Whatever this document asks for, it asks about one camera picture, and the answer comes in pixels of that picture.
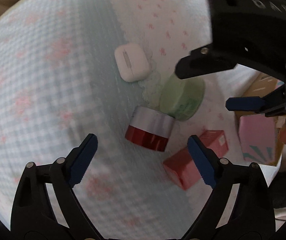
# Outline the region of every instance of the pink box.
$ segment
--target pink box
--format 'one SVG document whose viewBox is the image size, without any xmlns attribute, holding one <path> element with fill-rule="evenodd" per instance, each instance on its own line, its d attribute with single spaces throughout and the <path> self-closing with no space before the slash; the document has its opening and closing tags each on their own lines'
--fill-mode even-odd
<svg viewBox="0 0 286 240">
<path fill-rule="evenodd" d="M 222 158 L 229 150 L 222 130 L 207 130 L 200 136 L 200 140 L 219 158 Z M 189 189 L 201 177 L 187 148 L 183 148 L 167 158 L 163 162 L 163 166 L 169 178 L 183 190 Z"/>
<path fill-rule="evenodd" d="M 265 117 L 264 114 L 240 117 L 239 138 L 246 161 L 260 164 L 274 161 L 278 137 L 273 117 Z"/>
</svg>

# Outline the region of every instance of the small red box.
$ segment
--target small red box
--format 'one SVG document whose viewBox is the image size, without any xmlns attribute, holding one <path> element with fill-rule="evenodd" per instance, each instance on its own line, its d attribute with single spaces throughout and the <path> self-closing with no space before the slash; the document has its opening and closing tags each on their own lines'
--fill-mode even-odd
<svg viewBox="0 0 286 240">
<path fill-rule="evenodd" d="M 223 130 L 207 130 L 200 136 L 200 140 L 219 158 L 222 158 L 229 150 Z M 163 166 L 170 179 L 183 190 L 189 189 L 201 177 L 187 148 L 167 158 Z"/>
</svg>

